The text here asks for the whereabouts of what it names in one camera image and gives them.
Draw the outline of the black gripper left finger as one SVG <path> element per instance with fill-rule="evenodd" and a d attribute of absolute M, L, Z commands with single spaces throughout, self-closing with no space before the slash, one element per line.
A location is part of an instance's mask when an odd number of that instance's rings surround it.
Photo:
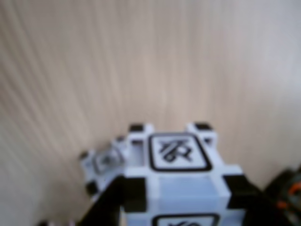
<path fill-rule="evenodd" d="M 124 204 L 124 182 L 124 176 L 116 177 L 77 225 L 119 225 L 120 207 Z"/>

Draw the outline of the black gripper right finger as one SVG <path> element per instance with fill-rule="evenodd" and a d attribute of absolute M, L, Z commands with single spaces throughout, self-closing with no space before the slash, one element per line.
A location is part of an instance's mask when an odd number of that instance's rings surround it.
<path fill-rule="evenodd" d="M 229 177 L 230 209 L 246 210 L 244 226 L 301 224 L 301 169 L 285 169 L 264 190 L 245 175 Z"/>

